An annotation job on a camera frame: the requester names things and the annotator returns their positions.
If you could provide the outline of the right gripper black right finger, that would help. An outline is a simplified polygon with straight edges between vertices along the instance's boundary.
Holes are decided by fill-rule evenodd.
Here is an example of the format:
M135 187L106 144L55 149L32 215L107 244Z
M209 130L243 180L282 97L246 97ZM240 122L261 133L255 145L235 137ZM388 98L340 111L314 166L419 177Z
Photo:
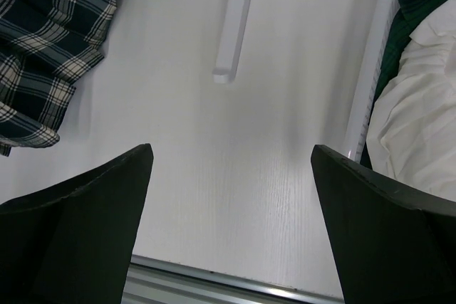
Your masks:
M346 303L453 303L455 203L316 145L311 166Z

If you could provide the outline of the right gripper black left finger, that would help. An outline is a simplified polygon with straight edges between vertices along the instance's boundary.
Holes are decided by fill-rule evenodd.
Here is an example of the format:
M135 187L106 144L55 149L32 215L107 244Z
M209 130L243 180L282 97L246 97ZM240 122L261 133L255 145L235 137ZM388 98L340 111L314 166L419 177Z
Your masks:
M149 144L1 205L3 303L120 303L152 171Z

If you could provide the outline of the white plastic basket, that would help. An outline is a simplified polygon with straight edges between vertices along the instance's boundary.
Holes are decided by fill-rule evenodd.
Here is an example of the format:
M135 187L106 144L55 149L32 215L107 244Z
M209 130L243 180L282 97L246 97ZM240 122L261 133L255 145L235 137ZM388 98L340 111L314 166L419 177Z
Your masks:
M398 0L377 0L375 5L343 141L342 154L355 162L361 160L366 143L383 53L397 10Z

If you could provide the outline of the dark green plaid skirt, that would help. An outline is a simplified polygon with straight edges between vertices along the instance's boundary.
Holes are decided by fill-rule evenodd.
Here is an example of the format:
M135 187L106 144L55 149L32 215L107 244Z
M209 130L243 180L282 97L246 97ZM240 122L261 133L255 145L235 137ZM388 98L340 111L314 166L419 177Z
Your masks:
M435 9L448 0L398 0L399 9L390 27L380 66L374 98L378 99L399 70L400 57L410 42L411 33Z

